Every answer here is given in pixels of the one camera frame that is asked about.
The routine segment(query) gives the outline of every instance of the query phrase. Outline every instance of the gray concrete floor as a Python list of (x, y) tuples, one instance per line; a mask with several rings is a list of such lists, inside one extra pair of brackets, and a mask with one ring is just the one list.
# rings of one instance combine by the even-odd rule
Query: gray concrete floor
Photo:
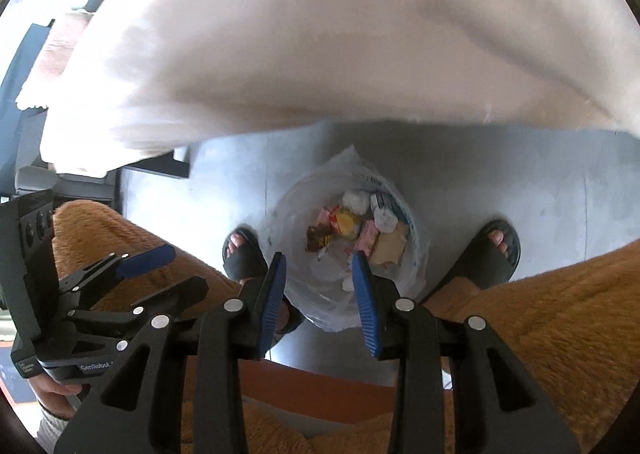
[[(495, 215), (520, 234), (514, 279), (640, 237), (640, 141), (526, 127), (323, 123), (208, 141), (192, 149), (190, 179), (126, 171), (125, 216), (222, 269), (233, 227), (264, 230), (281, 195), (352, 143), (395, 183), (430, 237), (427, 288)], [(271, 358), (352, 380), (394, 381), (395, 366), (370, 358), (358, 329), (331, 334), (305, 322)]]

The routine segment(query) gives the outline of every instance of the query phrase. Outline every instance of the white plastic bag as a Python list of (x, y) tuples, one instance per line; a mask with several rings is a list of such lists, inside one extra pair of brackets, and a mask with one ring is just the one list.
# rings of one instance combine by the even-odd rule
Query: white plastic bag
[(399, 267), (390, 272), (372, 267), (373, 272), (392, 278), (404, 297), (416, 297), (424, 287), (427, 246), (411, 209), (396, 187), (363, 160), (352, 145), (289, 189), (273, 210), (267, 229), (267, 258), (276, 252), (287, 257), (286, 296), (325, 331), (360, 326), (360, 317), (354, 293), (342, 289), (343, 280), (349, 275), (348, 266), (329, 253), (319, 264), (317, 254), (305, 252), (306, 228), (323, 206), (339, 203), (350, 189), (388, 193), (396, 203), (398, 217), (409, 225)]

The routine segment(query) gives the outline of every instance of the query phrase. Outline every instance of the trash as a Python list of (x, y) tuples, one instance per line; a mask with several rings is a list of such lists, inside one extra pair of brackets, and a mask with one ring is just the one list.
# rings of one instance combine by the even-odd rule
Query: trash
[(404, 248), (406, 247), (406, 234), (409, 227), (402, 222), (398, 222), (396, 229), (389, 234), (380, 234), (376, 248), (369, 257), (372, 265), (386, 265), (392, 263), (398, 265)]
[(330, 227), (331, 226), (331, 212), (334, 210), (338, 210), (339, 205), (336, 205), (332, 209), (328, 209), (327, 207), (322, 207), (322, 210), (318, 214), (316, 218), (316, 222), (314, 223), (314, 227)]
[(306, 229), (307, 252), (319, 252), (334, 240), (334, 229), (331, 226), (308, 227)]
[(370, 201), (376, 228), (382, 233), (393, 232), (398, 224), (398, 216), (394, 213), (393, 204), (389, 196), (377, 192), (371, 195)]
[(351, 272), (344, 274), (344, 277), (342, 278), (342, 289), (344, 291), (355, 291), (355, 288), (353, 288), (353, 275)]
[[(267, 260), (276, 252), (287, 257), (287, 298), (311, 322), (331, 332), (360, 326), (354, 294), (345, 290), (351, 286), (347, 280), (351, 276), (350, 258), (358, 241), (334, 233), (324, 249), (308, 253), (306, 232), (309, 226), (318, 226), (315, 223), (319, 213), (324, 213), (322, 208), (333, 211), (341, 205), (347, 209), (342, 203), (347, 191), (383, 194), (399, 221), (408, 227), (399, 264), (374, 265), (369, 258), (373, 273), (392, 279), (403, 297), (415, 298), (424, 287), (428, 247), (411, 209), (393, 184), (362, 160), (352, 146), (292, 186), (272, 211), (266, 232), (260, 234)], [(363, 217), (350, 212), (364, 223), (364, 237), (366, 220), (373, 219), (372, 211), (367, 210)], [(377, 242), (385, 236), (389, 235), (380, 234)]]
[(376, 224), (372, 220), (367, 220), (354, 249), (363, 251), (364, 255), (369, 257), (379, 234), (380, 231), (376, 228)]
[(363, 190), (348, 190), (342, 195), (342, 205), (357, 216), (364, 216), (369, 210), (369, 193)]
[(396, 216), (391, 209), (375, 209), (373, 211), (373, 221), (376, 228), (383, 234), (389, 234), (393, 232), (398, 225), (398, 216)]
[(329, 221), (334, 228), (334, 231), (348, 240), (354, 240), (358, 238), (362, 225), (360, 224), (360, 218), (356, 216), (349, 209), (339, 208), (331, 213)]

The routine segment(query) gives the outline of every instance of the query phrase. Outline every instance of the white cloth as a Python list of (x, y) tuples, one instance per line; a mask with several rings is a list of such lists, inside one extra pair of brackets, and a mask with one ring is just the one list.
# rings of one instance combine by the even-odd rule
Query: white cloth
[(105, 0), (44, 131), (62, 173), (320, 119), (640, 134), (624, 0)]
[(47, 454), (53, 454), (56, 442), (62, 436), (67, 423), (67, 420), (62, 420), (62, 418), (54, 416), (44, 407), (42, 408), (42, 420), (40, 420), (36, 441)]

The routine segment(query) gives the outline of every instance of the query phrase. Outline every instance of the metal rivet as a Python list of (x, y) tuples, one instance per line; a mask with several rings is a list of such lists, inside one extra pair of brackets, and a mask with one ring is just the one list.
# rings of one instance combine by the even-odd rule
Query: metal rivet
[(44, 214), (42, 212), (38, 212), (38, 215), (36, 216), (36, 232), (40, 239), (44, 239), (44, 232), (47, 230), (46, 225), (47, 222), (45, 221)]
[(415, 303), (411, 299), (405, 299), (403, 297), (402, 299), (398, 299), (396, 301), (396, 308), (400, 311), (411, 311), (415, 308)]
[(166, 328), (168, 324), (169, 317), (167, 317), (166, 315), (156, 315), (155, 317), (153, 317), (153, 319), (151, 319), (151, 326), (156, 329)]
[(229, 299), (225, 301), (225, 310), (229, 312), (240, 311), (244, 303), (240, 299)]
[(33, 225), (31, 223), (27, 223), (24, 228), (24, 236), (27, 240), (27, 246), (31, 247), (33, 245), (33, 240), (35, 239), (35, 234), (33, 233)]
[(486, 328), (486, 320), (484, 320), (482, 317), (478, 317), (478, 315), (469, 317), (468, 324), (469, 328), (476, 331), (482, 331), (484, 328)]

